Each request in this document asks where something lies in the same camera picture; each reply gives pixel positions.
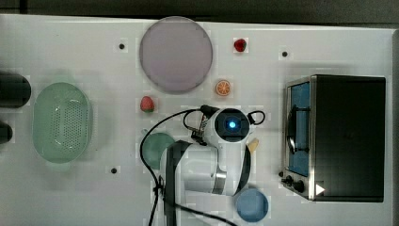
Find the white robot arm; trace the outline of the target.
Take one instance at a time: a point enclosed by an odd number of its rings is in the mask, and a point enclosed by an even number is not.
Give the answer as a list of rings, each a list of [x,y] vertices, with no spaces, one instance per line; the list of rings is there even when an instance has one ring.
[[[191,142],[169,145],[160,160],[165,226],[203,226],[199,211],[185,206],[185,193],[233,196],[246,184],[251,157],[247,139],[255,120],[236,108],[203,105]]]

